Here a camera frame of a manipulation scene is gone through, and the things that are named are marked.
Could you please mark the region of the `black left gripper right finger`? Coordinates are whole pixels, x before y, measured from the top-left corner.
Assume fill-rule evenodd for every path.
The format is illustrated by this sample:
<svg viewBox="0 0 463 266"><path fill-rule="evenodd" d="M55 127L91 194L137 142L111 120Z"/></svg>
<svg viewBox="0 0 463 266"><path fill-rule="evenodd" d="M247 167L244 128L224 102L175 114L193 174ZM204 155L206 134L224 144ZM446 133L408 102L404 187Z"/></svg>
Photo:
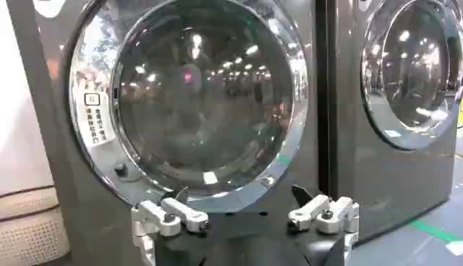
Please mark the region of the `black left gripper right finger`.
<svg viewBox="0 0 463 266"><path fill-rule="evenodd" d="M305 247L311 265L348 265L359 239L360 205L350 197L337 200L316 196L303 187L292 186L299 207L288 213L287 230L292 235L313 229L316 240Z"/></svg>

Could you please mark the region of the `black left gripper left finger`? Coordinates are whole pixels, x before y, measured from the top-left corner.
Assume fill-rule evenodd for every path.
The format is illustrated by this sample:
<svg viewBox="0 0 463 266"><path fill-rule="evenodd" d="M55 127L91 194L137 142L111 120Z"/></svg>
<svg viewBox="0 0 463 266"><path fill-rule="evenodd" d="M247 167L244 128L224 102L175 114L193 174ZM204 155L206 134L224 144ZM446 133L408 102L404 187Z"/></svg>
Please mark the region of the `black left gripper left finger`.
<svg viewBox="0 0 463 266"><path fill-rule="evenodd" d="M144 200L131 208L132 240L144 265L156 265L152 233L168 238L179 235L183 228L200 236L208 233L208 214L188 206L187 196L188 188L184 187L165 193L158 202Z"/></svg>

